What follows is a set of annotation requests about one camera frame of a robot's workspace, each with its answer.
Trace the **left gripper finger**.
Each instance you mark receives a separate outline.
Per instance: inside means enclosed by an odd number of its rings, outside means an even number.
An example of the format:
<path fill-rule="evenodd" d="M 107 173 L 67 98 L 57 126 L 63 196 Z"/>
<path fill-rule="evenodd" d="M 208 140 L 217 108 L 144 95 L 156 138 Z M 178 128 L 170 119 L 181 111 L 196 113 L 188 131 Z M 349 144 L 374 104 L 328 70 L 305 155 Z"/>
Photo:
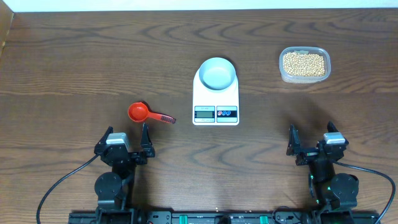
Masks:
<path fill-rule="evenodd" d="M 141 136 L 141 148 L 143 150 L 153 150 L 152 141 L 149 137 L 149 127 L 146 123 L 143 123 L 142 126 L 142 136 Z"/>
<path fill-rule="evenodd" d="M 112 133 L 113 133 L 113 127 L 112 127 L 112 126 L 109 126 L 109 127 L 107 128 L 106 132 L 104 133 L 104 135 L 103 135 L 103 136 L 101 137 L 101 139 L 99 140 L 98 144 L 100 144 L 100 145 L 105 145 L 108 136 L 109 136 L 110 134 L 112 134 Z"/>

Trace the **red measuring scoop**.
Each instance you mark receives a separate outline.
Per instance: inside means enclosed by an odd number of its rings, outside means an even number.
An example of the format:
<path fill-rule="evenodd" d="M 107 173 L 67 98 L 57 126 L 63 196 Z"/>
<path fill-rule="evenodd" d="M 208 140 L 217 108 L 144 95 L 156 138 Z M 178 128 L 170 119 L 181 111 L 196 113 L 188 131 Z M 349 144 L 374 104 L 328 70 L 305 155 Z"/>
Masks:
<path fill-rule="evenodd" d="M 170 124 L 174 124 L 176 122 L 176 119 L 171 116 L 151 112 L 143 102 L 131 104 L 127 110 L 127 114 L 131 120 L 137 123 L 143 123 L 147 118 Z"/>

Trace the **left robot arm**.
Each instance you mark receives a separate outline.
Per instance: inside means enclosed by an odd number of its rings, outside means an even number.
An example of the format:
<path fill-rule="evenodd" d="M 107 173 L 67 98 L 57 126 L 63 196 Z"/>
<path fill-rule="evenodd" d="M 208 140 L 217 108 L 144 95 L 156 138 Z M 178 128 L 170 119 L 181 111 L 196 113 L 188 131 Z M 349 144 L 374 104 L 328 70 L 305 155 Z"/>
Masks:
<path fill-rule="evenodd" d="M 93 223 L 146 223 L 147 215 L 139 208 L 127 206 L 134 186 L 136 167 L 147 164 L 155 156 L 149 137 L 149 127 L 142 126 L 141 151 L 130 152 L 126 133 L 114 133 L 109 127 L 96 144 L 94 154 L 112 168 L 101 174 L 95 182 L 98 196 L 96 218 Z"/>

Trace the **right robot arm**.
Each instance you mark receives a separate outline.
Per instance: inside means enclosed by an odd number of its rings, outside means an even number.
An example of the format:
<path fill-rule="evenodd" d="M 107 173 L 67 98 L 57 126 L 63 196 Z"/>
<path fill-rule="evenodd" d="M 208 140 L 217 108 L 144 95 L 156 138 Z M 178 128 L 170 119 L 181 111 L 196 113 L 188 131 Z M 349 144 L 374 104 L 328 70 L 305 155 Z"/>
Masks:
<path fill-rule="evenodd" d="M 354 223 L 351 209 L 356 207 L 359 180 L 356 176 L 335 172 L 333 164 L 344 156 L 348 140 L 332 122 L 315 147 L 303 147 L 299 132 L 291 125 L 286 154 L 295 156 L 298 166 L 309 167 L 309 189 L 318 207 L 302 215 L 303 223 Z"/>

